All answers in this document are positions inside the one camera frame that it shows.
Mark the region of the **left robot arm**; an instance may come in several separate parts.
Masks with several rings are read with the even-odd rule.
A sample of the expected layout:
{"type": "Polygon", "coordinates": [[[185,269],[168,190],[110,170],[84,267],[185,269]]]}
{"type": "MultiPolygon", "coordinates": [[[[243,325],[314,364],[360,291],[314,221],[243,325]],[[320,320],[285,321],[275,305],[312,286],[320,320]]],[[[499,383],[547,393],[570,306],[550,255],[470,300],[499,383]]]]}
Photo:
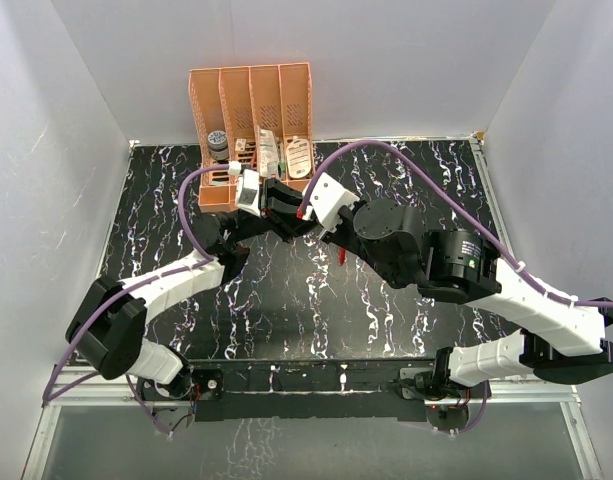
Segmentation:
{"type": "Polygon", "coordinates": [[[190,297],[237,277],[250,251],[242,241],[273,232],[284,241],[310,233],[303,195],[271,178],[237,185],[236,208],[181,218],[194,242],[186,256],[147,274],[123,280],[97,278],[90,286],[65,338],[106,380],[136,376],[180,399],[192,387],[187,360],[172,348],[145,337],[157,316],[190,297]]]}

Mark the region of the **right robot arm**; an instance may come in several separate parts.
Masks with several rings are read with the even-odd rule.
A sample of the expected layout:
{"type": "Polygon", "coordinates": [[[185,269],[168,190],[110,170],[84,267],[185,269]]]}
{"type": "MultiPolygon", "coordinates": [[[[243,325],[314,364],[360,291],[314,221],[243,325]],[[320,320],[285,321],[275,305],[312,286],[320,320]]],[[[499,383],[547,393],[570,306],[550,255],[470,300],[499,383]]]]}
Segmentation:
{"type": "Polygon", "coordinates": [[[314,209],[327,243],[368,264],[393,288],[416,286],[438,302],[502,316],[518,331],[489,343],[437,351],[432,371],[410,384],[442,398],[487,380],[531,373],[579,385],[613,373],[607,316],[532,290],[489,241],[466,230],[429,230],[417,210],[388,199],[327,202],[314,209]]]}

